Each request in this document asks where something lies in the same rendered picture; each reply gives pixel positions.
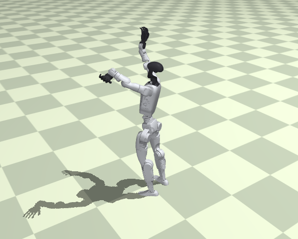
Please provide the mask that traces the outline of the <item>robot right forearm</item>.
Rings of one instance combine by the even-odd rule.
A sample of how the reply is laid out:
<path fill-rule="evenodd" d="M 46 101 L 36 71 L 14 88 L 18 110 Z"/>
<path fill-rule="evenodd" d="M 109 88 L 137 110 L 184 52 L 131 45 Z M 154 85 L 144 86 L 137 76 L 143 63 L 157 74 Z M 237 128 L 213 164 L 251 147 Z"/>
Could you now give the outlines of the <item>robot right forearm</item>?
<path fill-rule="evenodd" d="M 141 55 L 141 58 L 142 58 L 142 61 L 143 62 L 146 62 L 146 61 L 149 61 L 150 62 L 149 57 L 148 57 L 148 55 L 146 53 L 146 48 L 143 49 L 143 43 L 140 43 L 139 44 L 139 54 Z"/>

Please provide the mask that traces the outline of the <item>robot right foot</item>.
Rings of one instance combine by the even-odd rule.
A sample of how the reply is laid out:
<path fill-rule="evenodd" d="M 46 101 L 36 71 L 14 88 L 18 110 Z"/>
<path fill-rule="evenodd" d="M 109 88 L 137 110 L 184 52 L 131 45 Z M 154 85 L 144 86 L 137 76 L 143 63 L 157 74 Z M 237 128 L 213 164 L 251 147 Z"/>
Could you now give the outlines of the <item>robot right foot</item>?
<path fill-rule="evenodd" d="M 161 184 L 163 184 L 163 185 L 165 185 L 165 186 L 167 186 L 167 185 L 169 184 L 169 183 L 168 183 L 168 180 L 164 179 L 164 180 L 162 181 L 162 180 L 160 180 L 160 176 L 157 176 L 157 175 L 154 176 L 154 180 L 156 180 L 157 182 L 160 182 Z"/>

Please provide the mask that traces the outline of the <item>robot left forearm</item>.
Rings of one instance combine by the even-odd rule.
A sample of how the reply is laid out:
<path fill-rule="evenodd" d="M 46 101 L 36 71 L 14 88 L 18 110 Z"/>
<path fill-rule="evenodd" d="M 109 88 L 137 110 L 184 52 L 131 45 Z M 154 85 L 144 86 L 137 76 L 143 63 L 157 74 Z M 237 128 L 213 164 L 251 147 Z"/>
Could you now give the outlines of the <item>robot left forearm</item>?
<path fill-rule="evenodd" d="M 111 75 L 113 78 L 116 79 L 116 81 L 120 82 L 120 81 L 123 81 L 125 83 L 130 83 L 130 79 L 122 74 L 120 74 L 118 71 L 116 71 L 115 68 L 111 68 L 109 71 L 108 71 L 108 74 Z"/>

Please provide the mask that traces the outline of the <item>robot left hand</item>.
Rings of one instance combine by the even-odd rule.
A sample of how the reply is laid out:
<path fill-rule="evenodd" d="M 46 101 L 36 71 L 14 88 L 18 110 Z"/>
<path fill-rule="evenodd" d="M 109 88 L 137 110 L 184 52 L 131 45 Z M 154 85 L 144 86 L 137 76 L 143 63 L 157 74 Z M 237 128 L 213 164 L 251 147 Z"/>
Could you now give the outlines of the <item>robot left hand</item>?
<path fill-rule="evenodd" d="M 109 82 L 111 84 L 112 82 L 110 80 L 113 77 L 107 73 L 106 75 L 103 75 L 103 76 L 101 76 L 101 74 L 100 74 L 99 78 L 101 78 L 101 80 L 103 80 L 105 83 Z"/>

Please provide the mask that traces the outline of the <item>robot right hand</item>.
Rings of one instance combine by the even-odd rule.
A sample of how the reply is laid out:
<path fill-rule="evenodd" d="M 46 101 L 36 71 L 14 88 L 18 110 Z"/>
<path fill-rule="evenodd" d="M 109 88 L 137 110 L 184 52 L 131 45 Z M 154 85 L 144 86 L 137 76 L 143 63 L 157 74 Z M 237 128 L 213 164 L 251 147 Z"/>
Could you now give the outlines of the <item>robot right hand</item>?
<path fill-rule="evenodd" d="M 147 39 L 149 37 L 149 32 L 148 32 L 148 29 L 147 28 L 145 28 L 145 27 L 142 27 L 142 28 L 140 28 L 141 31 L 142 31 L 140 43 L 143 43 L 143 49 L 145 49 L 145 47 L 146 47 L 146 43 L 145 42 L 147 41 Z"/>

